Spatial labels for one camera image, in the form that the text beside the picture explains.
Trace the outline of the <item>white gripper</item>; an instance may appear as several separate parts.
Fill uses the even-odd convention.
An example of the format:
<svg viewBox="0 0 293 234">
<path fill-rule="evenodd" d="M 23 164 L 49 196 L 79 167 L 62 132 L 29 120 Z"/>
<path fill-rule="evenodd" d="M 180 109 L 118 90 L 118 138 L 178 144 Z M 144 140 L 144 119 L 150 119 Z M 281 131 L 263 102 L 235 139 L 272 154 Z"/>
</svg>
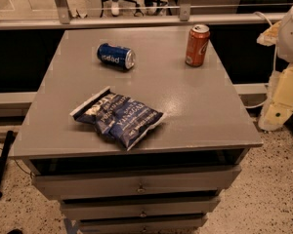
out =
<svg viewBox="0 0 293 234">
<path fill-rule="evenodd" d="M 276 42 L 277 55 L 287 62 L 293 62 L 293 6 L 282 21 L 274 23 L 257 38 L 257 43 L 263 46 L 275 45 Z M 293 63 L 290 63 L 282 72 L 272 73 L 258 126 L 264 131 L 278 130 L 292 114 Z"/>
</svg>

